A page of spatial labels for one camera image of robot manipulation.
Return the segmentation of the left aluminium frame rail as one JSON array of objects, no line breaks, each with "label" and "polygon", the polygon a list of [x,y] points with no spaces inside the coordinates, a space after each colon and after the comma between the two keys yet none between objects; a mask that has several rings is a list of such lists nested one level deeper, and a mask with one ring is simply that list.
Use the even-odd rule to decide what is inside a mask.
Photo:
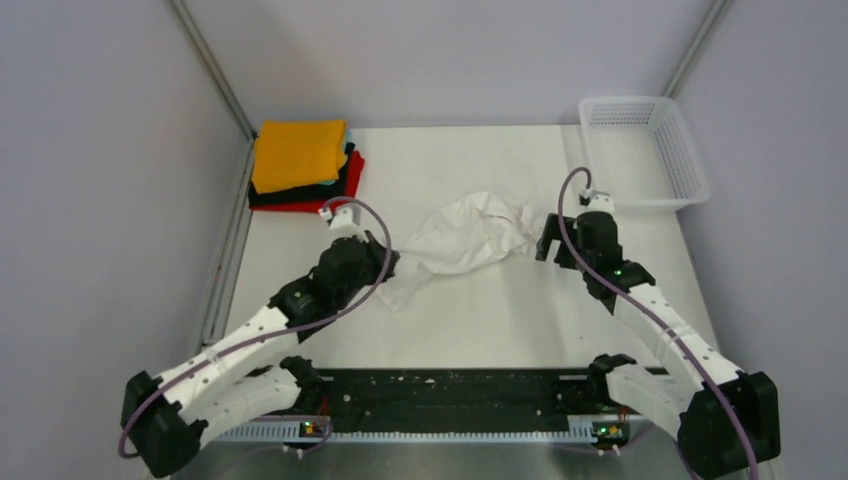
[{"label": "left aluminium frame rail", "polygon": [[202,303],[198,325],[195,328],[195,339],[191,343],[192,354],[203,350],[206,341],[214,336],[218,324],[220,305],[226,289],[233,251],[236,249],[240,235],[239,224],[245,209],[247,183],[252,171],[254,149],[255,140],[248,140],[236,161],[232,192],[227,197],[225,204],[224,230],[213,257],[206,297]]}]

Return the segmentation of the aluminium post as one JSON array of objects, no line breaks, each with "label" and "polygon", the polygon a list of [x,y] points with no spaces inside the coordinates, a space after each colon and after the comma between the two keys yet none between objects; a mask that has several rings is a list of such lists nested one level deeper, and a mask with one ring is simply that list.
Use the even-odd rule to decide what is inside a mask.
[{"label": "aluminium post", "polygon": [[171,8],[178,25],[186,35],[189,46],[198,57],[206,75],[224,102],[239,131],[248,140],[254,140],[257,132],[251,125],[213,50],[207,42],[200,26],[194,19],[189,5],[184,0],[168,0],[167,4]]},{"label": "aluminium post", "polygon": [[714,0],[710,2],[710,8],[700,22],[689,45],[665,84],[662,91],[663,97],[676,99],[680,95],[688,77],[695,69],[698,61],[734,4],[734,0]]}]

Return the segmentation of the orange folded t shirt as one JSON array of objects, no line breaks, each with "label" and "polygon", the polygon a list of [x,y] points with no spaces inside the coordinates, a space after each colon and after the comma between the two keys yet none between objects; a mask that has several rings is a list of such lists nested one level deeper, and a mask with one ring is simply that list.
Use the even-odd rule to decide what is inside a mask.
[{"label": "orange folded t shirt", "polygon": [[254,188],[267,194],[338,180],[346,140],[344,119],[265,122],[255,143]]}]

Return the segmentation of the white t shirt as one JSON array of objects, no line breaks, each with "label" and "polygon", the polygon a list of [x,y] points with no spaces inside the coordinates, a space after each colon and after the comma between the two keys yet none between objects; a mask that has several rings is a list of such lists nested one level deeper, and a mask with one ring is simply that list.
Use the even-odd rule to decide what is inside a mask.
[{"label": "white t shirt", "polygon": [[377,295],[397,311],[428,281],[469,274],[512,254],[526,254],[540,239],[545,219],[527,202],[489,191],[465,195],[392,242],[400,259]]}]

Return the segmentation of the red folded t shirt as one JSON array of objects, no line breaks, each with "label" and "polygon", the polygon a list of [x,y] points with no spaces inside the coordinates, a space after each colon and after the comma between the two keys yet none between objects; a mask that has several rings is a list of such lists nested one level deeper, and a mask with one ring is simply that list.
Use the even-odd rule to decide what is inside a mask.
[{"label": "red folded t shirt", "polygon": [[[355,153],[353,154],[352,161],[350,162],[350,170],[349,170],[347,190],[346,190],[346,193],[344,195],[340,195],[340,196],[354,197],[356,195],[364,167],[365,167],[364,158],[361,156],[361,154],[358,150],[355,150]],[[251,208],[249,206],[249,202],[248,202],[249,208],[253,211],[295,212],[295,213],[316,213],[322,207],[322,205],[321,205],[321,207],[318,208],[318,205],[319,205],[318,202],[314,202],[314,203],[293,204],[293,205],[277,206],[277,207]]]}]

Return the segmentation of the left back aluminium post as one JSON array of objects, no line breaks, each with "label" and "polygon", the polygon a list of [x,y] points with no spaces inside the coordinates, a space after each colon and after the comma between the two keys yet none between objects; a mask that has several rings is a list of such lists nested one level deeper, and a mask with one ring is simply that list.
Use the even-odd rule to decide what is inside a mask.
[{"label": "left back aluminium post", "polygon": [[248,140],[254,140],[257,132],[251,125],[213,50],[207,42],[200,26],[194,19],[189,5],[184,0],[168,0],[167,4],[171,8],[178,25],[186,35],[189,46],[198,57],[206,75],[224,102],[239,131]]}]

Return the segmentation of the right back aluminium post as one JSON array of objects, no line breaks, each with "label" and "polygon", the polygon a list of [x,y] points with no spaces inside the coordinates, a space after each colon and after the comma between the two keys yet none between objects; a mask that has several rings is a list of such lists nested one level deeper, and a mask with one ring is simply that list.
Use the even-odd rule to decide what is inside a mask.
[{"label": "right back aluminium post", "polygon": [[689,45],[665,84],[662,91],[663,97],[676,99],[680,95],[688,77],[695,69],[698,61],[734,4],[734,0],[714,0],[710,2],[710,8],[700,22]]}]

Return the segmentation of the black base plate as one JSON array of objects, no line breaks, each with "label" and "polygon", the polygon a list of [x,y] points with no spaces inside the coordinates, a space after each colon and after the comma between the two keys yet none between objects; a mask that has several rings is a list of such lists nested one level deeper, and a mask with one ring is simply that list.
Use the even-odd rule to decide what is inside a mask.
[{"label": "black base plate", "polygon": [[314,370],[314,420],[276,411],[251,421],[302,418],[305,434],[317,436],[324,420],[344,433],[493,433],[563,431],[573,418],[630,432],[640,419],[595,396],[585,368]]}]

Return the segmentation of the white plastic basket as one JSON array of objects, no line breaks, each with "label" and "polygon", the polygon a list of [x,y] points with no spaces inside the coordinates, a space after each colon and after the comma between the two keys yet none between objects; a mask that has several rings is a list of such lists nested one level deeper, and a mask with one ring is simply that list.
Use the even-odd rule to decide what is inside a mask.
[{"label": "white plastic basket", "polygon": [[710,198],[700,150],[674,100],[592,97],[578,115],[592,185],[617,210],[673,213]]}]

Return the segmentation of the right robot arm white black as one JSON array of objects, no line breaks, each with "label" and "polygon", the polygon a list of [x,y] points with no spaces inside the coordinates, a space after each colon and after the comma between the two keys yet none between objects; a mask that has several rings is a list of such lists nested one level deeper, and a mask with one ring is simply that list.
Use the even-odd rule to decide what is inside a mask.
[{"label": "right robot arm white black", "polygon": [[725,358],[669,303],[641,264],[628,260],[612,215],[548,215],[536,258],[580,273],[588,294],[632,331],[668,373],[665,383],[626,354],[603,354],[589,366],[589,404],[600,412],[626,406],[668,433],[702,479],[746,471],[781,453],[779,397],[764,372]]}]

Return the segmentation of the black folded t shirt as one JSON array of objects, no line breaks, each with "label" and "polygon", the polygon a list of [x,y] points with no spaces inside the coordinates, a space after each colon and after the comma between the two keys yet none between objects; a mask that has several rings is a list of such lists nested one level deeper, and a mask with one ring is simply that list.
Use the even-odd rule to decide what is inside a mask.
[{"label": "black folded t shirt", "polygon": [[346,165],[341,167],[339,178],[332,185],[312,184],[271,193],[259,193],[253,182],[249,182],[247,187],[249,206],[251,208],[277,207],[318,202],[318,208],[320,208],[326,200],[346,193],[350,162],[354,153],[355,148],[350,152]]}]

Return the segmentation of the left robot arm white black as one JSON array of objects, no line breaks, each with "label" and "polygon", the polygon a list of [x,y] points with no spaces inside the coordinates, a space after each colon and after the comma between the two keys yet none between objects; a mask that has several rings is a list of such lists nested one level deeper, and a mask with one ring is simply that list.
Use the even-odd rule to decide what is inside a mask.
[{"label": "left robot arm white black", "polygon": [[315,418],[321,393],[311,363],[288,350],[361,305],[400,255],[371,233],[335,239],[306,275],[284,285],[241,327],[193,358],[126,384],[118,440],[155,478],[188,465],[211,441],[276,411]]}]

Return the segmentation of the light blue folded t shirt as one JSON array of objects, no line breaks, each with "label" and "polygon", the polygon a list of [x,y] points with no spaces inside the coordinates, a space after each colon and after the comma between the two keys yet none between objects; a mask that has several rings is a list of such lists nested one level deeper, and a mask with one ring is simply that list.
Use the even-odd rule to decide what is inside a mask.
[{"label": "light blue folded t shirt", "polygon": [[[342,166],[342,167],[346,165],[346,163],[347,163],[347,159],[348,159],[348,157],[350,156],[350,152],[351,152],[354,148],[355,148],[355,147],[354,147],[354,144],[353,144],[353,142],[351,141],[351,130],[350,130],[350,129],[347,129],[347,130],[345,131],[344,143],[343,143],[343,145],[342,145],[342,155],[343,155],[343,157],[342,157],[342,158],[343,158],[343,160],[342,160],[342,163],[341,163],[341,166]],[[332,185],[332,184],[333,184],[333,183],[335,183],[336,181],[337,181],[337,180],[327,180],[327,181],[319,182],[319,183],[318,183],[318,185],[326,185],[326,186],[328,186],[328,185]]]}]

